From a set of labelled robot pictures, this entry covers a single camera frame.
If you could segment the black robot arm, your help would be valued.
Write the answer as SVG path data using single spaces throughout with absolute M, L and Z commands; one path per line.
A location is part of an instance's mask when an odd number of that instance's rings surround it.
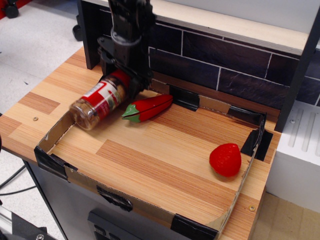
M 128 95 L 134 99 L 153 78 L 149 66 L 149 36 L 156 22 L 149 0 L 110 0 L 110 39 L 99 37 L 98 53 L 104 76 L 120 69 L 131 77 Z

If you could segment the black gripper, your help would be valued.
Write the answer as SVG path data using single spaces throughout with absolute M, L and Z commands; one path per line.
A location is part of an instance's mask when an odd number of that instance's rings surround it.
M 103 76 L 108 76 L 116 69 L 128 74 L 130 99 L 149 89 L 153 73 L 149 67 L 148 51 L 144 49 L 142 40 L 125 42 L 101 36 L 97 39 L 97 43 Z

